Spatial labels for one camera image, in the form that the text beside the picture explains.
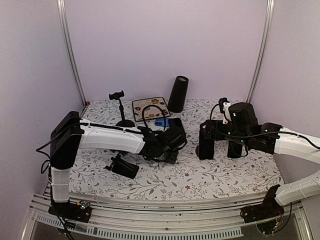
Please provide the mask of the blue edged black phone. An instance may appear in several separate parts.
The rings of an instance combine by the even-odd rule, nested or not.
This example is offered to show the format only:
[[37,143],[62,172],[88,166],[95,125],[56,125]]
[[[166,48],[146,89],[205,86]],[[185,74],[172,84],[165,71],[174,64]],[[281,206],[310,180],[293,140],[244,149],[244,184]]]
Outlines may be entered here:
[[198,157],[200,160],[213,160],[215,153],[215,141],[211,134],[204,129],[199,131]]

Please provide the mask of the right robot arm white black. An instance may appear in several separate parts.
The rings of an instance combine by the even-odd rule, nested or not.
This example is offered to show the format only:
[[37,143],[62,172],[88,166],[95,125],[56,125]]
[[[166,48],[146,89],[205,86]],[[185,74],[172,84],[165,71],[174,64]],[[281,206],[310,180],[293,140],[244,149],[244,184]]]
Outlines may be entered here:
[[[217,107],[223,118],[207,119],[199,127],[198,157],[211,160],[214,157],[215,142],[227,141],[227,156],[242,158],[243,151],[260,151],[271,155],[287,155],[320,162],[320,139],[304,136],[280,124],[267,122],[259,124],[252,104],[237,102],[231,104],[226,98],[219,100]],[[262,218],[269,218],[278,207],[319,195],[320,173],[316,173],[284,185],[271,187],[259,206]]]

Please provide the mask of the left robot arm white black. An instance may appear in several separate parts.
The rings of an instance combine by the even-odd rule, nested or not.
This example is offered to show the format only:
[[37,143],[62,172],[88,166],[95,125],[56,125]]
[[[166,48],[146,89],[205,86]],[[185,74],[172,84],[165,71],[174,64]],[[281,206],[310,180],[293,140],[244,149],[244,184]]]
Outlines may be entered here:
[[126,152],[147,161],[175,164],[178,153],[187,144],[180,118],[171,118],[169,128],[160,131],[146,126],[106,125],[80,118],[77,111],[69,112],[51,132],[50,140],[38,147],[42,153],[49,147],[49,177],[55,209],[63,216],[74,213],[69,202],[70,171],[79,149],[104,149]]

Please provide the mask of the black tall phone holder stand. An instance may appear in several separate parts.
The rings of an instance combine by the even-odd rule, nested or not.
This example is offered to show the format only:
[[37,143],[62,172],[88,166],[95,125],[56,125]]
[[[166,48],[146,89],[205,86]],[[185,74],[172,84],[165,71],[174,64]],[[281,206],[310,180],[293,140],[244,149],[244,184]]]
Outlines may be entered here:
[[114,92],[109,94],[110,100],[117,100],[119,102],[119,111],[121,120],[116,124],[118,127],[125,127],[125,128],[133,128],[135,127],[135,124],[132,120],[126,119],[125,112],[124,112],[124,106],[122,104],[121,98],[125,96],[124,91],[120,92]]

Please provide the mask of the brown round wooden coaster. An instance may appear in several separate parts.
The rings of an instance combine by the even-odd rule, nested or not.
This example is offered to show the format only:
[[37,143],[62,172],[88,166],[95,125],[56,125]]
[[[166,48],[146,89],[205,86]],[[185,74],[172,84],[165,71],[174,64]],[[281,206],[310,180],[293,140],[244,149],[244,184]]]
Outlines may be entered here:
[[196,153],[196,155],[198,156],[199,155],[199,148],[198,148],[199,146],[197,146],[197,148],[195,149],[195,153]]

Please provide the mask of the floral square ceramic plate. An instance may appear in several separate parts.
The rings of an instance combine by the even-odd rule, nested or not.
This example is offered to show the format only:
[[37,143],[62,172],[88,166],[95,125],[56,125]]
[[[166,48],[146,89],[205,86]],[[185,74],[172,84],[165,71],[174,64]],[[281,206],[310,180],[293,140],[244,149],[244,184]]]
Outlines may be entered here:
[[164,113],[164,116],[166,118],[171,116],[171,113],[167,106],[167,102],[162,96],[133,100],[131,102],[131,105],[133,117],[136,122],[142,122],[143,116],[145,120],[155,120],[162,118],[162,112]]

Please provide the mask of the black cylindrical speaker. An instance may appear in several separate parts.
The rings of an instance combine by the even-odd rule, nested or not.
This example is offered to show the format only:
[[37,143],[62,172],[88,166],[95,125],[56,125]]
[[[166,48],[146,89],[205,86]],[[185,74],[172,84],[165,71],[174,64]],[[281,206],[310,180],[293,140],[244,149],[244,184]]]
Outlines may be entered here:
[[169,101],[167,104],[168,110],[173,113],[180,113],[185,104],[189,79],[185,76],[179,75],[176,77]]

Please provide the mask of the black clamp phone mount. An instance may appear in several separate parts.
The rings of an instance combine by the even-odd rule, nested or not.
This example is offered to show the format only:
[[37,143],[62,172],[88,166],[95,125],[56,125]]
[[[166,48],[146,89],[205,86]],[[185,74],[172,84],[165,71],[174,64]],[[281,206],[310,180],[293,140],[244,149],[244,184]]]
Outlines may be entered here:
[[110,159],[111,164],[105,166],[106,170],[129,179],[134,179],[136,177],[140,169],[138,165],[123,160],[120,153],[118,153],[115,157],[112,156]]

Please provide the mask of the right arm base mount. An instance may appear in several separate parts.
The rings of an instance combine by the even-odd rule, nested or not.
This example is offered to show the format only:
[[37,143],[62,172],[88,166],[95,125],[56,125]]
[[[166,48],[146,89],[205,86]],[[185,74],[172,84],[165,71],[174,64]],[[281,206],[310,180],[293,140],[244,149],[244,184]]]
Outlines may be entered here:
[[285,213],[284,207],[276,201],[276,191],[280,187],[279,184],[272,186],[263,198],[262,203],[255,205],[247,205],[240,210],[240,216],[245,223],[261,221]]

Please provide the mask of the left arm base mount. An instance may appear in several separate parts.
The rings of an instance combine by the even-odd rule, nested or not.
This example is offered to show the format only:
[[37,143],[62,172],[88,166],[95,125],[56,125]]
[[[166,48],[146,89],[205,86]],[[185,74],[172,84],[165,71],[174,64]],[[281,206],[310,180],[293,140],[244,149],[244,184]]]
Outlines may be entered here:
[[91,217],[92,208],[89,201],[81,200],[77,203],[70,201],[57,203],[52,202],[48,213],[59,217],[61,220],[73,220],[88,223]]

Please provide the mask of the right aluminium frame post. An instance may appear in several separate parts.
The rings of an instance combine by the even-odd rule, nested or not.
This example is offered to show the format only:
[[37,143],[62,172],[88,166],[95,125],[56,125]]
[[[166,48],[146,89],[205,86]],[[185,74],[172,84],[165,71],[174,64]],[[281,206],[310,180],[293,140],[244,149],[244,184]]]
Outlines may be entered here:
[[272,27],[274,8],[275,8],[275,0],[267,0],[259,51],[258,51],[257,60],[256,60],[256,64],[253,71],[251,84],[246,97],[247,103],[252,103],[257,86],[258,86],[258,82],[259,82],[259,78],[260,78],[260,74],[263,66],[263,61],[266,53],[266,48],[268,45],[269,35]]

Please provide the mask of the aluminium frame post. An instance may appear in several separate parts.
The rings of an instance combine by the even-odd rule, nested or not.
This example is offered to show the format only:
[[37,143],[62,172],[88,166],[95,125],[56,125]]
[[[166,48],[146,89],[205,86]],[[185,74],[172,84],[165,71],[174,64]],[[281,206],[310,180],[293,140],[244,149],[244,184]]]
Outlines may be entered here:
[[251,84],[246,97],[247,103],[252,103],[257,86],[258,86],[258,82],[259,82],[259,78],[260,78],[260,74],[263,66],[263,61],[266,53],[266,48],[268,45],[269,35],[272,27],[274,8],[275,8],[275,0],[267,0],[259,51],[258,51],[257,60],[256,60],[256,64],[253,71]]
[[64,0],[57,0],[56,3],[57,3],[57,11],[58,11],[60,27],[61,27],[61,31],[64,39],[64,44],[66,47],[68,61],[71,67],[71,72],[75,82],[75,87],[76,87],[80,102],[85,107],[87,105],[87,100],[86,100],[85,92],[81,83],[79,71],[77,68],[76,58],[75,58],[75,54],[72,46],[72,40],[71,40],[71,35],[70,35],[70,30],[68,25],[68,18],[67,18],[66,4]]

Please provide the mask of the left aluminium frame post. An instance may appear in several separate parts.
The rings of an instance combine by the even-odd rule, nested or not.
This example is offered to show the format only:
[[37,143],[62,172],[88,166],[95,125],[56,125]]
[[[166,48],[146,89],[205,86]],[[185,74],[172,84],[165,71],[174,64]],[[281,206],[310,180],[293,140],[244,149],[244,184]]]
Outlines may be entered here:
[[77,68],[76,58],[75,58],[75,54],[72,46],[72,40],[71,40],[71,35],[70,35],[70,30],[68,25],[68,18],[67,18],[66,4],[64,0],[57,0],[56,3],[57,3],[57,11],[58,11],[60,27],[61,27],[61,31],[64,39],[64,44],[66,47],[68,61],[71,67],[71,72],[75,82],[75,87],[76,87],[80,102],[85,107],[87,105],[87,100],[86,100],[85,92],[81,83],[79,71]]

